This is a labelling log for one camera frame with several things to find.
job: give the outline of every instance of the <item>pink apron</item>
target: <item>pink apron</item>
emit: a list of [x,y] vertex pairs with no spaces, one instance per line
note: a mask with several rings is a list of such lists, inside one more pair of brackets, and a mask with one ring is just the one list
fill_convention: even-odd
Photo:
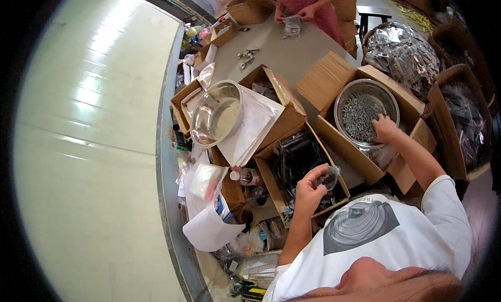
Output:
[[[303,8],[314,4],[318,0],[277,0],[280,1],[289,13],[297,14]],[[332,4],[324,5],[321,9],[319,9],[315,13],[315,18],[309,23],[317,26],[321,30],[324,31],[327,35],[329,35],[332,39],[334,39],[337,43],[339,43],[344,48],[343,37],[336,29],[338,25],[338,17],[336,16],[336,12],[334,11],[334,7]]]

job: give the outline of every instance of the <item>graphic print on t-shirt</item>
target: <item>graphic print on t-shirt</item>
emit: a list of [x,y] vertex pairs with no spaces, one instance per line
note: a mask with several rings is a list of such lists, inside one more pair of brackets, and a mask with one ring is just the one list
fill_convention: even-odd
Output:
[[357,202],[337,213],[324,229],[324,255],[369,243],[400,225],[388,202]]

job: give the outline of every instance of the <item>stainless steel bowl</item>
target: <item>stainless steel bowl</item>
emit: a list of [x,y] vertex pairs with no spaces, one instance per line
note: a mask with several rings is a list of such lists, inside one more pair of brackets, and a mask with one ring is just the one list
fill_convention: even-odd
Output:
[[232,80],[220,81],[207,89],[191,118],[193,141],[211,147],[235,134],[243,117],[240,86]]
[[365,93],[379,105],[386,115],[397,124],[400,124],[400,110],[393,94],[379,82],[372,79],[357,79],[346,85],[336,98],[334,104],[334,120],[339,132],[356,146],[363,149],[378,149],[384,146],[381,143],[368,143],[353,138],[345,128],[343,109],[345,101],[354,93]]

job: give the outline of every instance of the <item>bottle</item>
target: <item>bottle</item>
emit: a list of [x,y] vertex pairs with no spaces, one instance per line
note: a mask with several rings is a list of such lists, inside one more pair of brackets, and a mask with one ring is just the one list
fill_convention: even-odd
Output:
[[231,180],[240,180],[242,186],[256,186],[261,181],[261,176],[253,168],[239,168],[229,174]]

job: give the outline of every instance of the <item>woman's hand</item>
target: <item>woman's hand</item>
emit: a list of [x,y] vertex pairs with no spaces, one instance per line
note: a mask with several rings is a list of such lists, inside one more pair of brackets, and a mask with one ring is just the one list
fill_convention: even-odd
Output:
[[304,176],[303,179],[297,182],[296,186],[296,202],[294,205],[294,215],[298,217],[310,218],[313,212],[317,209],[320,200],[327,194],[327,188],[324,185],[319,185],[316,189],[312,183],[316,178],[329,171],[329,164],[317,166]]
[[284,12],[280,9],[275,9],[275,23],[282,23],[285,19]]
[[297,12],[302,21],[310,22],[315,18],[315,12],[317,7],[313,4],[303,8],[301,11]]
[[379,143],[391,143],[395,136],[401,133],[401,130],[398,129],[395,122],[388,115],[379,114],[377,120],[372,120],[372,126],[374,126],[377,133],[374,141]]

